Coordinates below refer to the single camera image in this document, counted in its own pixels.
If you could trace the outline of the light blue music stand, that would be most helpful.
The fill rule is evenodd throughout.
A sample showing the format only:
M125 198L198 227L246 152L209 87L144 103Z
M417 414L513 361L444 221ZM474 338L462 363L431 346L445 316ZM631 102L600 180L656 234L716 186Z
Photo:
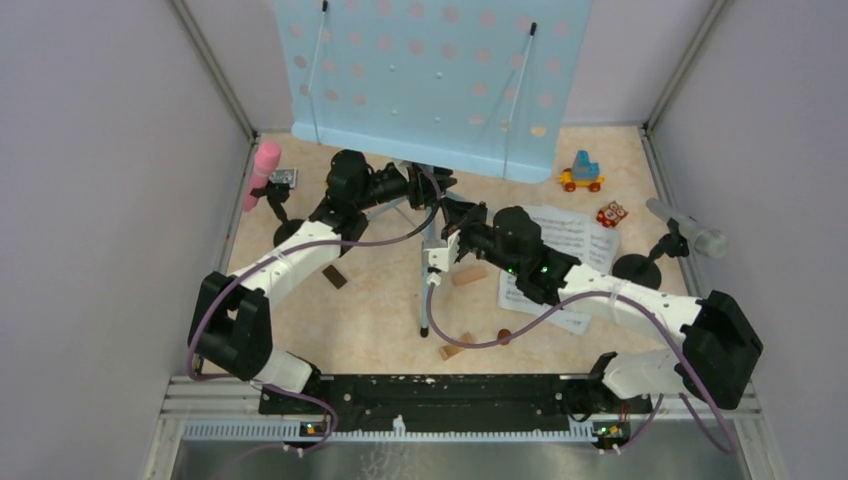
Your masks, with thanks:
M552 173L587 1L279 1L293 135L509 181Z

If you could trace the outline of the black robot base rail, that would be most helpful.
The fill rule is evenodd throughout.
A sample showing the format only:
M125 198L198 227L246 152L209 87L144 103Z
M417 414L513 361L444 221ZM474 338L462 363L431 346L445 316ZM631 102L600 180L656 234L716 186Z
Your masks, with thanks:
M396 418L412 432L565 431L580 419L647 414L653 404L622 400L596 376L560 374L324 375L303 400L262 391L262 415L316 415L331 406L340 432L388 431Z

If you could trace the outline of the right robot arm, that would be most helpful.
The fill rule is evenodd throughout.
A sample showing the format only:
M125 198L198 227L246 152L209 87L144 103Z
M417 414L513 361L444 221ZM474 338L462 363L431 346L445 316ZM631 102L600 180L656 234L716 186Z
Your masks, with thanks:
M586 385L594 409L612 412L642 394L679 393L722 410L739 406L764 347L733 296L673 295L602 273L544 243L540 225L520 206L492 221L484 203L445 198L440 206L450 262L471 253L509 274L535 304L604 318L664 343L601 359L600 376Z

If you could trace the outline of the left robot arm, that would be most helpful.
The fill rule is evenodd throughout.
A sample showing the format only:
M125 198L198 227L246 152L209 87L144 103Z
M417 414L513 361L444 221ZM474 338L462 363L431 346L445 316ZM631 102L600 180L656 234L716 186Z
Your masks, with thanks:
M187 338L191 367L203 359L221 376L253 381L282 391L283 401L297 413L319 404L319 369L277 347L271 313L298 285L352 248L373 248L362 238L366 212L395 200L426 208L422 232L435 219L447 190L456 184L452 170L389 162L380 170L363 153L340 150L330 160L323 198L300 226L280 245L233 275L212 272L200 286Z

